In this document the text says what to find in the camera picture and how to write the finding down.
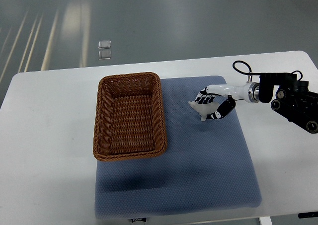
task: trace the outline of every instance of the small white toy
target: small white toy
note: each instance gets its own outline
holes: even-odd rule
[[[216,110],[219,107],[219,103],[217,102],[210,102],[207,104],[199,104],[196,101],[192,101],[192,102],[188,102],[189,105],[195,110],[197,111],[200,116],[201,116],[201,121],[204,122],[207,119],[207,115],[210,115],[214,112],[216,112]]]

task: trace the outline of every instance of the white table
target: white table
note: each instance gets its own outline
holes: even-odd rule
[[[254,72],[301,70],[304,80],[310,82],[310,91],[318,92],[318,70],[301,51],[14,76],[0,109],[0,224],[129,224],[127,220],[102,222],[94,216],[96,160],[92,142],[98,82],[106,75],[155,72],[161,78],[221,75],[227,83],[243,85],[247,77],[233,70],[235,60],[248,62]],[[151,217],[147,224],[318,210],[318,134],[289,123],[272,111],[270,104],[239,101],[236,110],[258,178],[261,205]]]

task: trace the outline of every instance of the label on mat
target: label on mat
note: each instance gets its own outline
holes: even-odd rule
[[[147,218],[131,219],[131,222],[132,222],[132,223],[137,222],[137,221],[146,222],[146,221],[147,221]]]

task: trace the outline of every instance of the wicker basket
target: wicker basket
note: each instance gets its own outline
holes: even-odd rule
[[[160,78],[104,77],[98,85],[93,154],[100,161],[147,158],[167,148]]]

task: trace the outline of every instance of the black cable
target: black cable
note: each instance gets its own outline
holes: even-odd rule
[[[236,64],[236,63],[241,63],[241,64],[246,65],[246,66],[248,67],[249,72],[246,73],[246,72],[243,72],[243,71],[241,71],[241,70],[238,70],[238,69],[235,67],[235,64]],[[235,69],[237,72],[239,72],[239,73],[242,74],[242,75],[260,75],[260,73],[253,73],[253,72],[252,72],[252,68],[249,66],[249,64],[248,64],[247,62],[242,61],[242,60],[236,60],[236,61],[232,64],[232,67],[233,67],[233,69]]]
[[[295,71],[291,72],[291,74],[294,74],[294,73],[299,73],[300,74],[300,79],[298,79],[298,81],[300,81],[303,78],[303,74],[299,70],[295,70]]]

